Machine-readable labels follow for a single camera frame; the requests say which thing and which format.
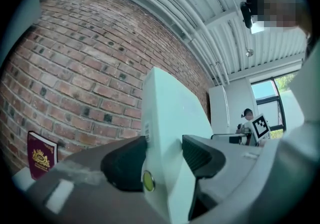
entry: green round sticker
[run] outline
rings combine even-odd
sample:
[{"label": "green round sticker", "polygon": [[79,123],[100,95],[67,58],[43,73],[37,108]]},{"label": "green round sticker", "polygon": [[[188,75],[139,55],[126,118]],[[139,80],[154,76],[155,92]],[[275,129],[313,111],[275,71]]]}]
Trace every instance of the green round sticker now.
[{"label": "green round sticker", "polygon": [[144,187],[149,192],[154,191],[154,189],[155,189],[155,181],[154,181],[154,178],[152,177],[151,173],[149,171],[145,170],[143,174],[144,174],[143,175]]}]

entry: maroon book cover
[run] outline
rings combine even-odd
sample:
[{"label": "maroon book cover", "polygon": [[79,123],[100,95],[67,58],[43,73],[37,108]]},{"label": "maroon book cover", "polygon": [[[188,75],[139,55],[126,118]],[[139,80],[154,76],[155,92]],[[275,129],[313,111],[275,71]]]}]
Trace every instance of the maroon book cover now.
[{"label": "maroon book cover", "polygon": [[30,131],[26,146],[31,177],[39,179],[57,163],[57,144]]}]

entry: window pane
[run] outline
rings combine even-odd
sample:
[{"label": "window pane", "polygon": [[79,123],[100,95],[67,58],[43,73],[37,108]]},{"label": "window pane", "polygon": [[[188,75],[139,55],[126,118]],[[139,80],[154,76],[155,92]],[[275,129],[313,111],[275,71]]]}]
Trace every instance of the window pane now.
[{"label": "window pane", "polygon": [[282,118],[278,101],[258,105],[259,114],[263,114],[270,127],[281,125]]},{"label": "window pane", "polygon": [[265,81],[252,85],[254,98],[256,100],[269,98],[277,95],[276,88],[272,81]]},{"label": "window pane", "polygon": [[282,136],[284,135],[283,132],[284,130],[274,130],[270,132],[270,138],[274,139],[274,138],[282,138]]},{"label": "window pane", "polygon": [[302,125],[305,119],[299,103],[288,86],[295,75],[296,73],[293,73],[275,79],[275,83],[279,89],[282,105],[284,107],[287,131],[291,131],[292,129]]}]

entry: neck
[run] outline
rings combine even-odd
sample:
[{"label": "neck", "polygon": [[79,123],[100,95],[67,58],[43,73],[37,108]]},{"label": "neck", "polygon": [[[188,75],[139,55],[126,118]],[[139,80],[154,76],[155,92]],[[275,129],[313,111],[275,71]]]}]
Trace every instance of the neck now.
[{"label": "neck", "polygon": [[300,14],[298,26],[309,37],[312,34],[312,22],[309,12],[303,8]]}]

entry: window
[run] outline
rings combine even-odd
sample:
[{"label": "window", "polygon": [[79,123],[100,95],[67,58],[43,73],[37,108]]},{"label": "window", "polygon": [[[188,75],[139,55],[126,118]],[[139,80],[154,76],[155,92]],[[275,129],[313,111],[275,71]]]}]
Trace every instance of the window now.
[{"label": "window", "polygon": [[281,138],[304,122],[304,115],[289,88],[297,72],[252,84],[259,114],[264,114],[270,126],[270,138]]}]

